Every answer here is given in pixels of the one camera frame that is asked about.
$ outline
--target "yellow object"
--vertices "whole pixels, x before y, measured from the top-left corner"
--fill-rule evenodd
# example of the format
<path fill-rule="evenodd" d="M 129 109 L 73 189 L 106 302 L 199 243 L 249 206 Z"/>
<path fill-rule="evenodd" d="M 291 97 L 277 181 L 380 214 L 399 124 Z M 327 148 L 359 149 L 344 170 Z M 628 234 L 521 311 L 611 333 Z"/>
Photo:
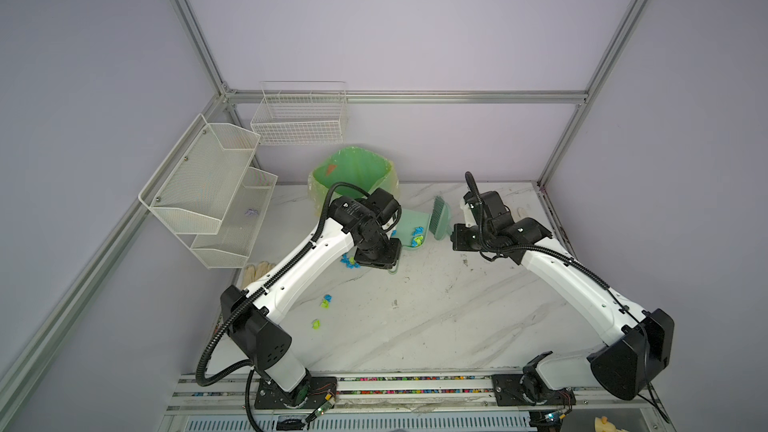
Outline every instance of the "yellow object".
<path fill-rule="evenodd" d="M 608 418 L 594 418 L 594 432 L 628 432 L 624 429 L 617 429 L 615 425 L 608 422 Z"/>

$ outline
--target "wall-mounted shelf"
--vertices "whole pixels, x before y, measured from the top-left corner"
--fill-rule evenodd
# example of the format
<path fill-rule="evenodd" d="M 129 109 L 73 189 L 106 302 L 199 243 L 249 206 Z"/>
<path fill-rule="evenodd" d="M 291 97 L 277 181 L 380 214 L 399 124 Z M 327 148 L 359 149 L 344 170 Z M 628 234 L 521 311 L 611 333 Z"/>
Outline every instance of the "wall-mounted shelf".
<path fill-rule="evenodd" d="M 245 266 L 264 221 L 277 176 L 249 167 L 216 235 L 197 235 L 190 246 L 208 268 Z"/>
<path fill-rule="evenodd" d="M 250 130 L 199 119 L 203 128 L 160 190 L 151 198 L 145 190 L 139 195 L 174 234 L 218 233 L 259 143 Z"/>
<path fill-rule="evenodd" d="M 344 82 L 262 82 L 250 126 L 264 146 L 339 144 L 349 119 Z"/>
<path fill-rule="evenodd" d="M 208 268 L 243 267 L 254 248 L 277 176 L 253 168 L 259 134 L 208 123 L 158 186 L 158 170 L 139 200 Z"/>

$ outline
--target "table surface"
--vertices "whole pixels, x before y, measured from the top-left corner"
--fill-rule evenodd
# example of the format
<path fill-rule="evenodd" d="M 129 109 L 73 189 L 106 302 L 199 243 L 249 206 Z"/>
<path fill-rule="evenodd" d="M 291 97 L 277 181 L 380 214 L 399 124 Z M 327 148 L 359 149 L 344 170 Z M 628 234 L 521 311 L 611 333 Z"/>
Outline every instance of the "table surface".
<path fill-rule="evenodd" d="M 515 219 L 533 217 L 552 230 L 529 182 L 480 183 L 496 190 Z M 400 204 L 432 212 L 436 195 L 452 223 L 465 183 L 400 184 Z M 277 186 L 251 262 L 277 263 L 311 232 L 317 217 L 306 186 Z M 332 301 L 320 306 L 324 295 Z M 312 322 L 320 320 L 320 328 Z M 294 303 L 281 326 L 293 352 L 312 372 L 488 370 L 525 365 L 546 350 L 568 352 L 600 343 L 579 312 L 549 285 L 509 259 L 486 262 L 454 252 L 449 238 L 428 234 L 403 248 L 396 274 L 332 264 Z M 244 355 L 225 336 L 209 372 Z"/>

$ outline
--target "metal basket rack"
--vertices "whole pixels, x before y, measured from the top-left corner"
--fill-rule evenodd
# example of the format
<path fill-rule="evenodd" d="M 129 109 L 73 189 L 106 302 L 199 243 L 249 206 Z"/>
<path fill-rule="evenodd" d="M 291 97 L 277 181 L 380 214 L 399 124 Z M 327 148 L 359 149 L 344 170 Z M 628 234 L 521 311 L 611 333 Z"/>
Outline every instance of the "metal basket rack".
<path fill-rule="evenodd" d="M 157 186 L 158 170 L 139 200 L 206 267 L 243 267 L 277 177 L 251 166 L 258 134 L 203 116 L 193 127 L 200 130 L 168 178 Z"/>
<path fill-rule="evenodd" d="M 264 146 L 344 142 L 349 115 L 344 82 L 262 82 L 250 126 Z"/>

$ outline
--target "aluminum frame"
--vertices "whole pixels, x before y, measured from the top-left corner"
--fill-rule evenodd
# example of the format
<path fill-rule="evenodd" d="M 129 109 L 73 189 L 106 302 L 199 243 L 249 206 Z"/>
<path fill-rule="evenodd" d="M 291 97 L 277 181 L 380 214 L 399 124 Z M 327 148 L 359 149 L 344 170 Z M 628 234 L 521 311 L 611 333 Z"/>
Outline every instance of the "aluminum frame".
<path fill-rule="evenodd" d="M 605 85 L 605 82 L 608 80 L 621 53 L 624 52 L 624 48 L 627 46 L 629 38 L 632 37 L 632 33 L 638 28 L 638 22 L 640 21 L 643 12 L 648 8 L 649 2 L 650 0 L 632 0 L 630 2 L 627 11 L 624 13 L 624 17 L 621 19 L 619 28 L 616 29 L 616 33 L 610 40 L 610 44 L 603 54 L 603 58 L 600 60 L 598 68 L 589 81 L 586 101 L 584 104 L 576 105 L 571 120 L 568 121 L 568 125 L 563 131 L 563 135 L 552 151 L 552 155 L 547 161 L 547 165 L 544 166 L 542 176 L 538 179 L 538 184 L 540 186 L 546 186 L 549 184 L 549 181 L 552 180 L 555 169 L 558 168 L 560 161 L 571 146 L 571 143 L 576 137 L 576 133 L 581 128 L 581 124 L 587 119 L 587 114 L 589 114 L 594 101 L 598 98 L 600 91 L 603 89 L 603 85 Z"/>
<path fill-rule="evenodd" d="M 564 243 L 568 244 L 557 216 L 554 214 L 552 204 L 546 196 L 545 186 L 552 179 L 555 169 L 571 145 L 581 124 L 586 119 L 592 104 L 614 68 L 619 55 L 626 47 L 631 34 L 637 28 L 638 21 L 647 8 L 649 1 L 631 1 L 586 91 L 351 91 L 348 92 L 348 101 L 350 103 L 575 104 L 574 114 L 561 139 L 558 141 L 555 150 L 552 151 L 552 155 L 538 180 L 540 199 L 546 205 L 545 210 L 548 211 Z M 261 91 L 230 90 L 223 80 L 216 61 L 210 52 L 190 1 L 170 0 L 170 2 L 192 43 L 208 80 L 216 89 L 214 97 L 203 112 L 204 116 L 209 119 L 219 112 L 225 112 L 235 125 L 242 126 L 240 118 L 236 114 L 236 104 L 261 101 Z M 185 145 L 188 145 L 189 140 L 194 138 L 197 132 L 197 130 L 188 130 L 187 134 L 179 140 L 171 154 L 165 159 L 161 167 L 167 169 L 167 173 L 170 173 L 172 164 L 174 164 L 175 160 L 178 160 L 179 157 L 176 156 L 185 150 Z M 255 158 L 254 165 L 260 168 Z M 131 204 L 119 224 L 107 236 L 104 244 L 101 245 L 89 264 L 80 273 L 75 283 L 73 283 L 60 303 L 48 316 L 43 326 L 40 327 L 18 359 L 0 380 L 0 432 L 10 425 L 39 385 L 51 363 L 58 356 L 58 352 L 64 346 L 65 341 L 71 335 L 83 314 L 88 310 L 88 306 L 101 291 L 101 285 L 108 279 L 115 266 L 119 264 L 125 251 L 129 249 L 140 230 L 141 224 L 148 215 L 149 211 L 139 203 L 139 200 L 135 200 Z M 649 416 L 649 422 L 653 420 L 653 414 L 656 414 L 655 410 Z M 673 430 L 671 428 L 663 428 L 664 430 Z"/>
<path fill-rule="evenodd" d="M 225 94 L 233 104 L 259 103 L 261 90 L 232 90 Z M 583 104 L 582 90 L 348 90 L 347 103 L 572 103 Z"/>

